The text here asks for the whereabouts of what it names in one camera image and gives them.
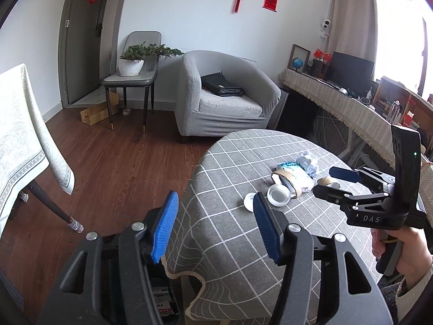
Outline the person's right hand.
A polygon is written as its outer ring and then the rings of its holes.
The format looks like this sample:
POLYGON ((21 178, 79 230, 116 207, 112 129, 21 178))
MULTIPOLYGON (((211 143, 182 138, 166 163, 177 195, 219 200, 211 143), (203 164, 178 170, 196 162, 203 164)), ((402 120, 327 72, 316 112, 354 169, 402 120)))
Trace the person's right hand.
POLYGON ((386 230, 386 233, 403 243, 396 269, 404 276, 406 287, 411 289, 424 278, 432 265, 425 233, 408 226, 400 230, 386 230))

